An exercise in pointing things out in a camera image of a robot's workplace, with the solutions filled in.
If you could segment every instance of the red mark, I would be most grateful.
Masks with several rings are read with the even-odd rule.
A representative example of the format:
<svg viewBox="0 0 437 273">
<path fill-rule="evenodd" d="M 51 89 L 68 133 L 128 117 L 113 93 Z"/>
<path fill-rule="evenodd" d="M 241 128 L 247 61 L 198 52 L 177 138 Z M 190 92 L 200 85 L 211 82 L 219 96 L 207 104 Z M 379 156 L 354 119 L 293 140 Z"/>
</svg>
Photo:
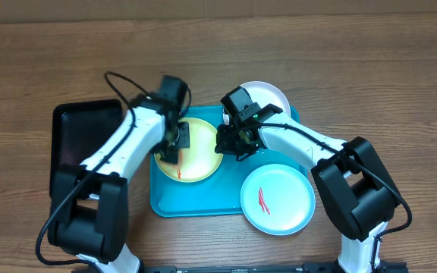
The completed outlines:
<svg viewBox="0 0 437 273">
<path fill-rule="evenodd" d="M 259 188 L 259 205 L 263 208 L 263 212 L 267 211 L 267 214 L 271 215 L 271 212 L 269 211 L 269 208 L 266 205 L 266 202 L 264 202 L 264 195 L 263 195 L 263 189 Z"/>
</svg>

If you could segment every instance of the wooden table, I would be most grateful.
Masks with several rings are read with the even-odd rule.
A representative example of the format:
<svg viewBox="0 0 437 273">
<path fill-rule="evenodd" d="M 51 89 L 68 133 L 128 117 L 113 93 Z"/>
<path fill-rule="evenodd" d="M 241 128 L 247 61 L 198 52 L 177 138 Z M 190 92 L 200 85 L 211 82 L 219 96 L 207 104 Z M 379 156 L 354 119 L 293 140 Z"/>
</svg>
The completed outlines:
<svg viewBox="0 0 437 273">
<path fill-rule="evenodd" d="M 182 77 L 193 105 L 263 80 L 305 125 L 367 138 L 414 215 L 408 230 L 385 237 L 381 257 L 437 270 L 437 14 L 387 14 L 0 25 L 0 272 L 69 271 L 46 269 L 33 250 L 49 214 L 52 110 L 115 97 L 107 70 L 148 89 L 162 74 Z M 146 160 L 130 187 L 127 243 L 147 265 L 333 261 L 340 234 L 316 200 L 310 224 L 289 237 L 263 234 L 242 215 L 160 218 Z M 390 226 L 404 221 L 398 208 Z M 47 242 L 43 253 L 70 258 Z"/>
</svg>

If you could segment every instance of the yellow plate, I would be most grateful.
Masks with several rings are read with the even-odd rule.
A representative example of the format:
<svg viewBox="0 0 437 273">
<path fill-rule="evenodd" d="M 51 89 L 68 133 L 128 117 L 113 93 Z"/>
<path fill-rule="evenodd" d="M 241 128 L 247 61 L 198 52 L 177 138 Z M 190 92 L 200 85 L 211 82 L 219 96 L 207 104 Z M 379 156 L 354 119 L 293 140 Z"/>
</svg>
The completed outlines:
<svg viewBox="0 0 437 273">
<path fill-rule="evenodd" d="M 215 153 L 217 129 L 199 118 L 182 118 L 180 121 L 188 121 L 190 148 L 179 150 L 177 165 L 159 160 L 160 154 L 155 154 L 156 164 L 173 180 L 197 182 L 213 174 L 224 157 Z"/>
</svg>

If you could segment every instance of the wire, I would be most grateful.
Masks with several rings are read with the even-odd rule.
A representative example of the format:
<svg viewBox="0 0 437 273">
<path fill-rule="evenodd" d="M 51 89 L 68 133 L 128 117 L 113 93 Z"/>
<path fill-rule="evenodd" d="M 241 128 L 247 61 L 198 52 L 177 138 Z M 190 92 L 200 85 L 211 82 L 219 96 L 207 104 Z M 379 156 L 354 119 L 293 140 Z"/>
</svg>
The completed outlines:
<svg viewBox="0 0 437 273">
<path fill-rule="evenodd" d="M 140 89 L 141 91 L 143 91 L 145 94 L 149 94 L 143 87 L 141 87 L 139 84 L 135 83 L 134 81 L 132 81 L 131 79 L 122 76 L 120 74 L 117 74 L 115 72 L 105 72 L 104 73 L 104 78 L 105 81 L 107 82 L 107 84 L 112 88 L 112 90 L 114 90 L 114 92 L 119 96 L 119 98 L 121 98 L 121 100 L 123 101 L 123 103 L 127 106 L 127 109 L 130 110 L 130 114 L 132 117 L 132 122 L 131 125 L 129 126 L 129 130 L 126 132 L 126 134 L 122 137 L 122 139 L 119 141 L 118 144 L 116 144 L 116 146 L 114 146 L 114 148 L 112 148 L 111 152 L 109 152 L 109 154 L 107 154 L 106 156 L 104 156 L 101 160 L 101 162 L 99 162 L 99 164 L 97 164 L 87 175 L 86 177 L 84 177 L 73 189 L 72 191 L 63 199 L 63 201 L 61 201 L 61 203 L 57 206 L 57 208 L 53 211 L 53 213 L 50 215 L 50 217 L 48 218 L 48 220 L 46 220 L 45 224 L 43 225 L 41 231 L 38 234 L 38 237 L 36 238 L 36 245 L 35 245 L 35 254 L 36 257 L 38 258 L 38 260 L 43 263 L 44 265 L 73 265 L 73 264 L 85 264 L 88 265 L 90 267 L 94 267 L 96 268 L 98 271 L 102 272 L 100 270 L 100 268 L 91 261 L 88 260 L 81 260 L 81 259 L 72 259 L 72 260 L 67 260 L 67 261 L 49 261 L 47 259 L 45 259 L 42 256 L 41 253 L 41 246 L 42 246 L 42 241 L 43 241 L 43 237 L 45 236 L 46 231 L 49 229 L 50 224 L 55 220 L 56 215 L 62 210 L 62 208 L 69 202 L 69 200 L 73 199 L 82 189 L 83 187 L 85 187 L 86 184 L 89 183 L 90 179 L 97 173 L 97 171 L 118 151 L 118 149 L 122 146 L 122 144 L 126 141 L 126 139 L 130 136 L 130 134 L 132 133 L 133 129 L 134 129 L 134 124 L 136 123 L 136 114 L 134 113 L 134 110 L 131 108 L 129 101 L 122 95 L 122 93 L 114 86 L 114 84 L 112 84 L 112 82 L 110 81 L 110 79 L 108 78 L 109 75 L 115 76 L 115 77 L 119 77 L 122 80 L 126 80 L 129 83 L 132 83 L 133 85 L 135 85 L 135 87 L 137 87 L 138 89 Z"/>
<path fill-rule="evenodd" d="M 314 136 L 311 136 L 310 134 L 308 134 L 307 132 L 301 130 L 300 128 L 297 128 L 297 127 L 294 127 L 294 126 L 291 126 L 291 125 L 288 125 L 288 124 L 273 124 L 273 123 L 254 124 L 254 125 L 249 125 L 249 126 L 246 126 L 246 127 L 242 127 L 241 129 L 237 129 L 235 132 L 230 133 L 219 144 L 217 144 L 217 146 L 215 147 L 215 152 L 220 153 L 219 147 L 223 146 L 223 144 L 225 143 L 225 141 L 228 138 L 235 137 L 237 134 L 239 134 L 240 131 L 254 129 L 254 128 L 261 128 L 262 126 L 280 127 L 280 128 L 286 128 L 286 129 L 293 130 L 293 131 L 298 132 L 299 134 L 305 136 L 309 140 L 313 141 L 315 144 L 319 145 L 323 149 L 326 149 L 326 150 L 328 150 L 330 152 L 333 152 L 336 155 L 340 155 L 339 151 L 337 151 L 336 149 L 333 149 L 332 147 L 328 146 L 326 143 L 318 140 Z M 371 260 L 370 260 L 370 265 L 371 265 L 371 269 L 372 269 L 372 273 L 373 273 L 376 270 L 375 259 L 376 259 L 376 254 L 377 254 L 377 245 L 379 244 L 379 241 L 381 241 L 381 237 L 386 235 L 386 234 L 391 234 L 391 233 L 402 231 L 402 230 L 408 228 L 410 226 L 410 224 L 412 223 L 412 221 L 413 221 L 413 213 L 410 210 L 410 207 L 407 204 L 406 200 L 404 200 L 404 198 L 402 198 L 402 196 L 399 193 L 397 193 L 395 190 L 390 188 L 390 186 L 387 185 L 387 183 L 384 182 L 382 179 L 380 179 L 380 177 L 376 176 L 374 173 L 369 171 L 367 168 L 365 168 L 360 163 L 356 162 L 351 157 L 346 156 L 346 155 L 343 155 L 343 156 L 348 161 L 350 161 L 353 165 L 355 165 L 357 168 L 359 168 L 362 172 L 364 172 L 365 174 L 369 175 L 371 178 L 373 178 L 373 179 L 377 180 L 378 182 L 380 182 L 389 192 L 391 192 L 391 194 L 397 200 L 399 200 L 399 202 L 402 204 L 402 206 L 404 207 L 404 209 L 406 210 L 406 213 L 407 213 L 407 220 L 406 220 L 406 222 L 404 224 L 402 224 L 402 225 L 400 225 L 398 227 L 393 227 L 393 228 L 388 229 L 386 231 L 379 232 L 377 235 L 374 236 L 373 251 L 372 251 L 372 257 L 371 257 Z"/>
<path fill-rule="evenodd" d="M 180 118 L 184 117 L 187 113 L 188 110 L 190 109 L 190 105 L 191 105 L 191 90 L 190 87 L 187 88 L 187 92 L 188 92 L 188 105 L 187 107 L 181 112 L 180 114 Z"/>
</svg>

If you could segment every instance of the blue tray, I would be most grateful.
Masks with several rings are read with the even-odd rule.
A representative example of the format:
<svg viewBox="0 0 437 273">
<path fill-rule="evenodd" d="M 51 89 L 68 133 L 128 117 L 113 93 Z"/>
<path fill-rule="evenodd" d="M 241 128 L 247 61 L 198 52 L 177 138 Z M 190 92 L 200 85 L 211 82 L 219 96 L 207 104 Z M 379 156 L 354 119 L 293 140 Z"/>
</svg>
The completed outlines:
<svg viewBox="0 0 437 273">
<path fill-rule="evenodd" d="M 224 124 L 222 112 L 221 106 L 192 107 L 186 117 L 201 118 L 217 127 Z M 291 117 L 300 122 L 300 116 L 293 107 Z M 210 177 L 195 183 L 183 183 L 163 174 L 151 155 L 151 207 L 162 217 L 242 213 L 242 183 L 258 167 L 274 163 L 296 168 L 307 177 L 307 170 L 292 159 L 279 152 L 261 149 L 242 162 L 236 162 L 233 155 L 224 155 L 217 171 Z"/>
</svg>

